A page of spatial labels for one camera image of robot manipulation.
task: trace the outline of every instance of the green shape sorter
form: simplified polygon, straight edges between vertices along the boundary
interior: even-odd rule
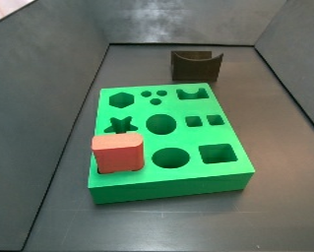
[[[133,131],[143,136],[145,166],[101,174],[91,156],[97,204],[246,187],[256,170],[209,84],[102,89],[95,135]]]

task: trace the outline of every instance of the square hole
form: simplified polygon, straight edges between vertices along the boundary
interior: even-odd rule
[[[198,147],[204,163],[237,161],[236,153],[230,145],[208,145]]]
[[[189,127],[202,126],[202,121],[199,116],[186,116],[186,123]]]
[[[210,125],[224,125],[224,119],[221,117],[221,115],[216,114],[216,115],[206,115],[206,119]]]

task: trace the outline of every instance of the hole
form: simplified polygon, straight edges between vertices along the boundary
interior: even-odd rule
[[[150,97],[151,96],[151,92],[150,91],[145,91],[145,92],[141,93],[141,95],[143,97]]]
[[[178,98],[179,99],[199,99],[199,98],[209,98],[206,90],[198,89],[194,94],[186,93],[183,90],[177,90]]]
[[[179,148],[162,149],[153,155],[153,162],[163,168],[179,168],[189,161],[189,153]]]
[[[135,127],[134,125],[130,124],[131,121],[131,116],[123,118],[123,120],[117,119],[117,118],[111,118],[111,124],[113,126],[110,126],[105,132],[106,133],[113,133],[115,132],[117,134],[119,133],[126,133],[127,131],[135,131],[138,129],[138,127]]]
[[[206,119],[208,119],[208,122],[210,125],[224,125],[225,122],[224,122],[224,119],[221,117],[221,115],[206,115]]]
[[[149,131],[157,135],[167,135],[177,128],[177,121],[167,114],[155,114],[146,121]]]
[[[198,150],[206,164],[237,160],[233,148],[228,144],[199,146]]]
[[[187,116],[186,123],[189,127],[199,127],[202,126],[202,121],[199,116]]]
[[[162,100],[159,98],[153,98],[150,102],[154,105],[159,105],[162,103]]]
[[[134,104],[134,96],[129,93],[118,93],[110,96],[110,105],[125,108]]]
[[[165,95],[167,95],[167,91],[158,91],[158,92],[157,92],[157,95],[165,96]]]

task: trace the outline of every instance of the pink block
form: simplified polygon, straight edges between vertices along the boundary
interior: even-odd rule
[[[139,170],[143,167],[143,139],[138,133],[95,136],[91,149],[101,173]]]

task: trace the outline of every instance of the circular hole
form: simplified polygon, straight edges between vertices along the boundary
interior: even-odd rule
[[[153,98],[151,99],[151,104],[159,105],[162,103],[162,100],[159,98]]]
[[[141,93],[141,95],[143,97],[150,97],[151,96],[151,92],[150,91],[145,91],[145,92]]]
[[[166,148],[159,150],[151,159],[163,168],[179,168],[190,161],[190,154],[179,148]]]
[[[159,96],[165,96],[167,94],[167,91],[158,91],[157,92],[157,95],[159,95]]]
[[[155,114],[146,121],[149,131],[157,135],[167,135],[177,128],[175,119],[167,114]]]

